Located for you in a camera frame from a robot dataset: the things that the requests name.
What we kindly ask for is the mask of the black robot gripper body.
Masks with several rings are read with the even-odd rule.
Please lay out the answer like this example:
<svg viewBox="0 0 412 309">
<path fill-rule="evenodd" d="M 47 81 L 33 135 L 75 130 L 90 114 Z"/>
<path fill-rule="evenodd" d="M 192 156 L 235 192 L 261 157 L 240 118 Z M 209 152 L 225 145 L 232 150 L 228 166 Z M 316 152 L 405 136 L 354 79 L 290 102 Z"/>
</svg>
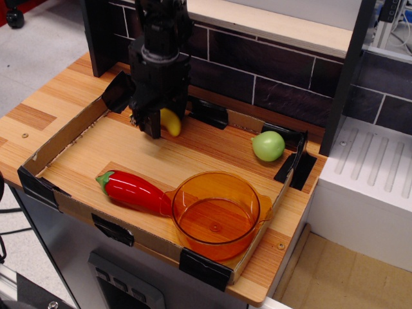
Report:
<svg viewBox="0 0 412 309">
<path fill-rule="evenodd" d="M 144 48 L 143 38 L 132 41 L 129 64 L 135 93 L 129 102 L 130 109 L 138 114 L 154 113 L 167 108 L 168 93 L 188 94 L 190 60 L 190 56 L 182 54 L 171 59 L 152 58 Z"/>
</svg>

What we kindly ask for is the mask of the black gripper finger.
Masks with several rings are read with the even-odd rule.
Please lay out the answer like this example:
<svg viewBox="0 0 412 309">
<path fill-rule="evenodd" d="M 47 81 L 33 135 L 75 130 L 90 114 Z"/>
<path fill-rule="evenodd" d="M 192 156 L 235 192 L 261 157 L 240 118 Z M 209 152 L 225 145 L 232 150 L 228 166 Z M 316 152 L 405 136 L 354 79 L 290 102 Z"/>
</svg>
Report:
<svg viewBox="0 0 412 309">
<path fill-rule="evenodd" d="M 161 137 L 160 111 L 139 116 L 138 127 L 153 139 Z"/>
<path fill-rule="evenodd" d="M 168 103 L 167 108 L 176 114 L 176 116 L 182 120 L 185 116 L 185 111 L 187 107 L 188 94 L 186 91 L 175 92 L 172 91 L 168 93 Z"/>
</svg>

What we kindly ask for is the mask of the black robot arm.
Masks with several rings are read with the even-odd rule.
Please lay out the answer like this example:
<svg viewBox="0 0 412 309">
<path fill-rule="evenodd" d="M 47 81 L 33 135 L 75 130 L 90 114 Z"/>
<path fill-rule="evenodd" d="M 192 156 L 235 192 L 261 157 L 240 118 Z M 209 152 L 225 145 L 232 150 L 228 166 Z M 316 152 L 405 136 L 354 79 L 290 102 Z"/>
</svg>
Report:
<svg viewBox="0 0 412 309">
<path fill-rule="evenodd" d="M 129 45 L 135 92 L 129 101 L 131 121 L 152 138 L 161 136 L 163 108 L 185 114 L 190 57 L 180 53 L 192 34 L 186 1 L 136 1 L 142 34 Z"/>
</svg>

